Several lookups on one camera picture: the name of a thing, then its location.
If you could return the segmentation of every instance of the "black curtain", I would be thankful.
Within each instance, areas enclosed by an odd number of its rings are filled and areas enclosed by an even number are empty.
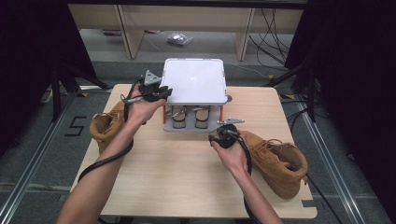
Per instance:
[[[326,59],[316,75],[332,120],[390,219],[396,222],[396,2],[343,4],[348,12],[328,40],[331,44],[323,54]],[[327,16],[321,11],[304,13],[287,67],[303,61]]]
[[[79,75],[60,65],[96,74],[67,4],[0,1],[0,29],[2,156],[40,106],[55,68],[68,91],[78,89]]]

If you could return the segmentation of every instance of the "white object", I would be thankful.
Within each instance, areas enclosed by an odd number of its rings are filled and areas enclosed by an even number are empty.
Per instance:
[[[172,88],[168,105],[224,105],[227,91],[220,59],[167,59],[161,86]]]

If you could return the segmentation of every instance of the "white box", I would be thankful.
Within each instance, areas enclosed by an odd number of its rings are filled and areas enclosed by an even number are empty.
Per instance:
[[[163,128],[169,132],[211,132],[219,127],[222,106],[227,103],[224,65],[220,59],[167,59],[161,86],[173,89],[163,110]],[[195,128],[195,116],[186,117],[186,127],[175,129],[166,111],[172,105],[210,105],[207,129]]]

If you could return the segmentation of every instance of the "person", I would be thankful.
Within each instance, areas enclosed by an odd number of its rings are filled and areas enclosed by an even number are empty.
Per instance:
[[[138,85],[134,87],[132,97],[140,94],[138,88]],[[156,102],[142,99],[129,105],[128,120],[97,160],[101,161],[127,148],[140,126],[150,120],[154,112],[164,104],[164,99]],[[236,143],[228,149],[222,148],[216,142],[212,142],[211,146],[218,152],[221,162],[243,191],[255,217],[261,223],[281,223],[271,204],[248,174],[246,157],[239,144]],[[122,162],[123,157],[87,173],[64,203],[57,223],[96,223],[114,186]]]

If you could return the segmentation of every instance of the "brown boot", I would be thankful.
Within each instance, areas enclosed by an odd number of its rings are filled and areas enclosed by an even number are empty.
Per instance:
[[[98,143],[99,154],[102,154],[124,125],[124,105],[123,101],[119,101],[109,113],[93,116],[90,132],[92,138]]]
[[[283,199],[296,196],[301,179],[306,184],[308,172],[308,163],[300,149],[290,143],[265,141],[254,133],[246,134],[252,165],[259,169],[274,193]]]

